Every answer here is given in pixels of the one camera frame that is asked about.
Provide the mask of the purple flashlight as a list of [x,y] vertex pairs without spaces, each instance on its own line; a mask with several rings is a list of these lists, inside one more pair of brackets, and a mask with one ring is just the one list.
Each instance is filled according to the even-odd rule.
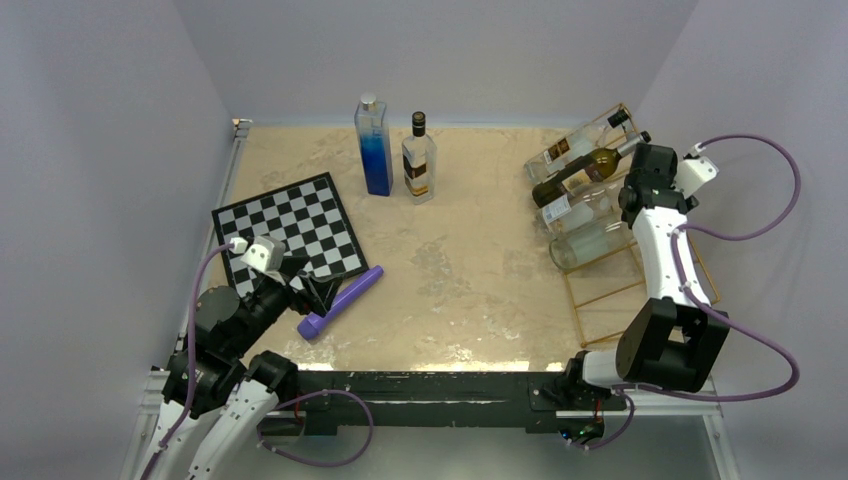
[[359,299],[383,276],[384,269],[376,265],[360,275],[350,285],[341,290],[334,299],[331,309],[324,316],[316,313],[307,315],[297,326],[299,335],[307,341],[315,340],[342,314],[354,301]]

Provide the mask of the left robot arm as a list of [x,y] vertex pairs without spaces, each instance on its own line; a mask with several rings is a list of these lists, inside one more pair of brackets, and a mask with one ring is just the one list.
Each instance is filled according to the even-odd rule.
[[137,479],[210,478],[260,415],[292,405],[298,395],[293,361],[275,353],[243,358],[285,311],[327,316],[343,282],[340,275],[298,272],[301,289],[266,277],[246,297],[229,286],[203,290],[212,259],[204,258],[194,275],[185,344],[165,368],[154,435]]

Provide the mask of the blue square glass bottle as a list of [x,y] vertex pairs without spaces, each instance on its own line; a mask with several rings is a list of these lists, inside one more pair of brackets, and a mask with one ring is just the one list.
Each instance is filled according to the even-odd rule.
[[385,102],[379,101],[373,93],[363,93],[354,114],[354,125],[367,192],[388,197],[394,177],[385,114]]

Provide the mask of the clear wine bottle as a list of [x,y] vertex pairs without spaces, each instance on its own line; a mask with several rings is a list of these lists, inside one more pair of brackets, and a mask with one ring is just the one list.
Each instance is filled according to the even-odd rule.
[[632,231],[627,224],[612,216],[591,221],[552,240],[549,244],[549,254],[557,268],[570,272],[628,246],[633,240]]

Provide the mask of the clear square black-label bottle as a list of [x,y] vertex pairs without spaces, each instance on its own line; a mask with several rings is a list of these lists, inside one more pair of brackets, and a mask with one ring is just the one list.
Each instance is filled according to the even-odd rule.
[[404,182],[412,202],[422,204],[435,194],[437,147],[427,131],[424,112],[411,115],[411,126],[411,135],[401,143]]

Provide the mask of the clear round short bottle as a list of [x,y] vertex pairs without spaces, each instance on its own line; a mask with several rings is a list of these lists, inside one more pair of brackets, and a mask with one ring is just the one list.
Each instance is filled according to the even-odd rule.
[[562,197],[538,209],[536,219],[552,235],[564,235],[614,213],[618,209],[618,194],[622,186],[622,177],[611,182],[594,184],[573,199]]

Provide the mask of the clear bottle black cap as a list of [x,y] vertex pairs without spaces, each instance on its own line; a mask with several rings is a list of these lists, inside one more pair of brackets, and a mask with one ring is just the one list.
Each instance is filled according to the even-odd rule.
[[621,144],[635,132],[634,122],[624,105],[585,122],[546,146],[524,164],[532,185],[541,183],[578,157],[601,147]]

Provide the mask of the dark green wine bottle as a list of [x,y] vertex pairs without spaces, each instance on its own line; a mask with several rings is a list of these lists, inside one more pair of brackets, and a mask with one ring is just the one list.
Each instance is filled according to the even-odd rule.
[[543,208],[561,197],[573,199],[584,186],[606,181],[618,170],[624,157],[651,139],[648,131],[642,131],[616,148],[596,148],[578,157],[533,187],[532,199],[536,207]]

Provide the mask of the black white chessboard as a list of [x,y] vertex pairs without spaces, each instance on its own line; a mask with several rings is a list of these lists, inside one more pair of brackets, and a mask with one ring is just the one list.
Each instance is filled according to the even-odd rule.
[[289,255],[310,259],[317,277],[349,279],[369,264],[330,173],[321,173],[211,212],[220,244],[234,237],[269,236]]

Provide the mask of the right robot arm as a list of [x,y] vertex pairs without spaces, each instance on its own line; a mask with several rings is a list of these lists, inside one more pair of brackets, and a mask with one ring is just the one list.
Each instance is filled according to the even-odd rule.
[[729,328],[702,309],[710,299],[683,227],[699,204],[695,191],[716,174],[705,157],[635,148],[619,206],[641,252],[647,300],[615,349],[581,351],[567,363],[561,392],[569,404],[584,407],[618,386],[696,393],[706,383]]

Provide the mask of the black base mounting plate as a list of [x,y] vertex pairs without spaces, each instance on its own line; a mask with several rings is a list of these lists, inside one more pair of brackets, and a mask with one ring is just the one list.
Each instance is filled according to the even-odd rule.
[[347,426],[578,430],[578,420],[621,412],[622,400],[569,387],[561,372],[305,371],[309,394],[272,419],[295,417],[308,435]]

